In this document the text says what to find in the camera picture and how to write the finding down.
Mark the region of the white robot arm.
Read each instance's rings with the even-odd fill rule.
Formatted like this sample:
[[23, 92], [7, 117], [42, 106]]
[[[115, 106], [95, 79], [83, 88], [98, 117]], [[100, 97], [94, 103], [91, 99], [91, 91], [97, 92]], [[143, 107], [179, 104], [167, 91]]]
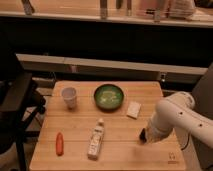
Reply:
[[145, 128], [147, 142], [161, 141], [174, 127], [180, 127], [213, 148], [213, 120], [195, 112], [194, 106], [195, 100], [187, 92], [177, 92], [159, 100]]

